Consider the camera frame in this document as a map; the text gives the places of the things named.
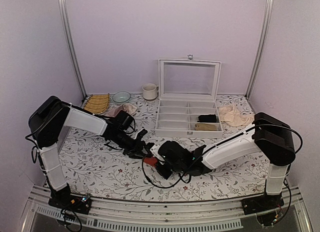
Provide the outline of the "red and white underwear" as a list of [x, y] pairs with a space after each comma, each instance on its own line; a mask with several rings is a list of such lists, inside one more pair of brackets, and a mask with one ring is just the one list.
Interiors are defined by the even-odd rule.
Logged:
[[156, 168], [157, 166], [157, 163], [158, 163], [158, 159], [154, 156], [151, 156], [151, 157], [146, 157], [144, 159], [144, 163], [146, 163], [147, 165], [150, 165], [154, 168]]

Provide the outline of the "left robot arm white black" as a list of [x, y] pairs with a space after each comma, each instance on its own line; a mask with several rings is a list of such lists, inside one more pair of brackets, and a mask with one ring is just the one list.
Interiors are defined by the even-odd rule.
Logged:
[[146, 129], [131, 136], [128, 129], [135, 129], [135, 119], [129, 113], [120, 111], [115, 117], [94, 114], [56, 96], [50, 96], [33, 112], [28, 126], [30, 133], [25, 140], [36, 150], [52, 199], [64, 209], [71, 208], [75, 202], [59, 159], [59, 141], [65, 140], [71, 130], [81, 130], [113, 142], [123, 155], [133, 159], [142, 159], [154, 145], [143, 140]]

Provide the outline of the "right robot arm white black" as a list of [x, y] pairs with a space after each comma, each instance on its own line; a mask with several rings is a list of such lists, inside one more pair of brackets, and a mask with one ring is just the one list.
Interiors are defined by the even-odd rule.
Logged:
[[294, 146], [294, 135], [301, 138], [289, 125], [259, 112], [252, 124], [215, 145], [203, 145], [189, 151], [175, 141], [166, 141], [151, 153], [165, 166], [163, 177], [168, 178], [171, 170], [200, 176], [239, 157], [262, 152], [269, 160], [269, 168], [265, 194], [259, 198], [258, 205], [269, 210], [277, 203], [287, 170], [300, 150]]

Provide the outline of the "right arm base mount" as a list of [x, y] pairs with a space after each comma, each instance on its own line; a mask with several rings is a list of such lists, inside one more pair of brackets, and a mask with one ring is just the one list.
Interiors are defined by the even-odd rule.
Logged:
[[245, 215], [260, 213], [257, 215], [257, 221], [264, 227], [274, 226], [278, 223], [287, 211], [284, 212], [282, 193], [278, 195], [267, 195], [266, 193], [260, 196], [245, 198], [241, 200], [241, 205]]

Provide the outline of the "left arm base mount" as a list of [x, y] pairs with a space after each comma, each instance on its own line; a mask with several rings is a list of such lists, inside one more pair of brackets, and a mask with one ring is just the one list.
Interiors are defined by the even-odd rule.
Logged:
[[89, 193], [84, 195], [72, 195], [70, 193], [62, 194], [58, 193], [57, 195], [52, 195], [48, 201], [50, 206], [68, 209], [81, 214], [89, 214], [92, 199]]

